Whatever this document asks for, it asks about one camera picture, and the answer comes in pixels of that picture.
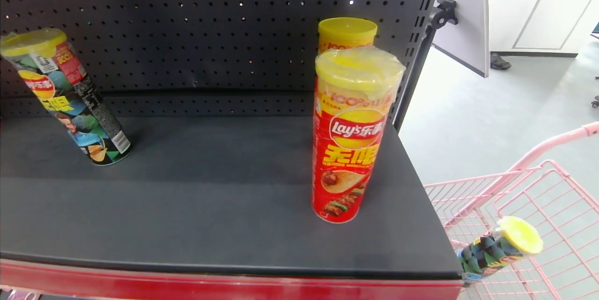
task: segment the black pegboard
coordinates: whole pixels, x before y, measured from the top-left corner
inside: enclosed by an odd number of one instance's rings
[[[119,117],[184,116],[308,116],[314,97],[310,92],[239,92],[220,94],[107,95],[104,101]],[[31,97],[0,100],[3,117],[47,117],[49,113]]]
[[[63,29],[103,91],[312,91],[317,24],[379,25],[375,45],[410,65],[434,0],[1,0],[1,29]],[[30,96],[6,61],[2,97]]]

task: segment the wire basket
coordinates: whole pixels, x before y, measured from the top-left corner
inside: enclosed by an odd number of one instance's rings
[[[539,255],[465,288],[460,299],[599,299],[599,204],[552,160],[522,168],[598,130],[599,122],[541,142],[503,174],[425,186],[456,251],[507,215],[528,221],[544,242]]]

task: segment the cartoon character image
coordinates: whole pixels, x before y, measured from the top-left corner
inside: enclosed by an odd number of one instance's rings
[[[84,133],[77,130],[77,126],[67,114],[58,112],[54,114],[54,116],[68,129],[71,138],[73,138],[75,143],[83,149],[84,152],[90,155],[92,160],[103,162],[107,151],[103,138],[93,133]]]

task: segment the white wall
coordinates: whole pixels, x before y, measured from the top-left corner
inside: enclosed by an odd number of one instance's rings
[[[599,21],[599,0],[489,0],[492,51],[577,53]]]

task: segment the yellow cap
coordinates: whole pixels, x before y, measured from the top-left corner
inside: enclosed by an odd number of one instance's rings
[[[497,222],[502,235],[524,255],[537,255],[543,250],[539,232],[518,217],[507,216]]]
[[[329,18],[318,23],[318,31],[321,34],[347,40],[373,38],[377,29],[377,25],[372,21],[351,17]]]
[[[391,53],[374,46],[330,49],[316,57],[316,73],[331,85],[362,91],[368,97],[397,88],[406,68]]]
[[[59,29],[37,29],[23,34],[9,34],[0,41],[0,53],[5,57],[18,57],[38,53],[51,58],[56,53],[56,45],[66,41],[66,34]]]

